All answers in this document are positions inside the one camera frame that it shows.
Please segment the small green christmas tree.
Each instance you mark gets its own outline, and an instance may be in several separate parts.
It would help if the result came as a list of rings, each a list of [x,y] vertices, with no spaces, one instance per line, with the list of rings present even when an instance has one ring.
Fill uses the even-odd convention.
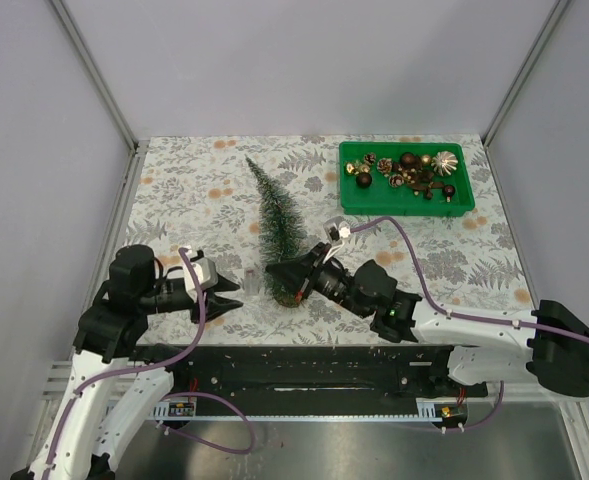
[[[245,157],[259,194],[259,253],[266,291],[282,307],[299,306],[295,295],[267,272],[267,266],[303,253],[306,231],[297,203],[286,188],[256,162]]]

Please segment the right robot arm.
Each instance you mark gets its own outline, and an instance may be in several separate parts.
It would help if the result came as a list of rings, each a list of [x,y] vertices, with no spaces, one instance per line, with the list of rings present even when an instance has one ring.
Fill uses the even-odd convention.
[[[317,244],[266,273],[297,301],[313,292],[370,321],[380,338],[451,347],[448,360],[429,371],[431,388],[443,396],[463,385],[537,383],[556,394],[589,397],[589,328],[557,301],[517,312],[465,309],[455,312],[426,296],[399,289],[373,260],[349,271]]]

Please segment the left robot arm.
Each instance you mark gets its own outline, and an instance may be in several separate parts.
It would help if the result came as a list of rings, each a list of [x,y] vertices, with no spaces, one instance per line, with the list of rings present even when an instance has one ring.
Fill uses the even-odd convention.
[[[191,382],[187,360],[196,348],[157,345],[130,365],[148,318],[185,311],[202,334],[207,322],[242,307],[224,298],[239,285],[200,250],[182,247],[180,265],[163,268],[153,249],[119,249],[73,342],[69,380],[43,446],[15,479],[112,479],[153,408]]]

